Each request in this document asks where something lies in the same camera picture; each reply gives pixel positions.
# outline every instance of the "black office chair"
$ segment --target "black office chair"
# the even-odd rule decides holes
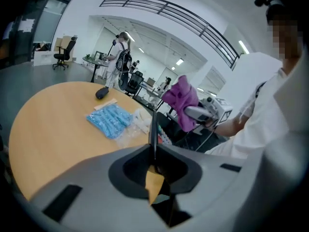
[[[67,48],[62,48],[61,46],[57,46],[59,48],[59,53],[54,54],[54,58],[58,59],[58,62],[56,64],[53,64],[53,69],[57,68],[58,66],[62,66],[63,70],[65,70],[66,67],[69,66],[68,64],[65,64],[64,61],[70,59],[70,51],[75,46],[76,39],[77,39],[76,37],[72,37]]]
[[[130,96],[130,94],[132,94],[132,96],[134,96],[139,90],[140,84],[143,80],[143,73],[139,71],[133,73],[126,87],[126,95]]]

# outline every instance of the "black computer mouse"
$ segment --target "black computer mouse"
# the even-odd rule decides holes
[[[101,100],[107,95],[107,93],[108,93],[108,87],[103,87],[96,92],[96,98]]]

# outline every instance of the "white shirt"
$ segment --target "white shirt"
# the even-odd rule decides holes
[[[125,50],[127,50],[128,49],[127,42],[123,41],[122,44],[124,45]],[[116,43],[116,45],[114,45],[112,47],[111,55],[116,56],[116,58],[114,60],[110,61],[109,65],[108,65],[108,69],[107,69],[108,72],[113,72],[116,69],[116,62],[117,62],[117,60],[119,58],[120,53],[123,50],[124,49],[122,48],[122,46],[121,46],[121,44],[119,42]]]
[[[157,93],[163,94],[168,89],[169,89],[169,85],[167,85],[165,82],[163,82],[163,83],[161,83],[160,89],[157,91]]]
[[[244,128],[206,154],[245,159],[252,150],[265,147],[286,134],[289,130],[287,122],[274,99],[274,93],[285,79],[286,74],[279,69],[278,73],[262,86],[257,98],[255,90],[240,110],[243,116],[249,117]]]

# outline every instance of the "blue gloves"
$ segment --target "blue gloves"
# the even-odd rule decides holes
[[[95,125],[106,137],[119,137],[133,121],[133,116],[116,104],[108,105],[92,112],[87,120]]]

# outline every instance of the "hand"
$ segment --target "hand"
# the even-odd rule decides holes
[[[213,127],[211,126],[213,124],[213,119],[212,118],[208,118],[206,119],[204,122],[202,122],[202,124],[210,131],[213,131]]]

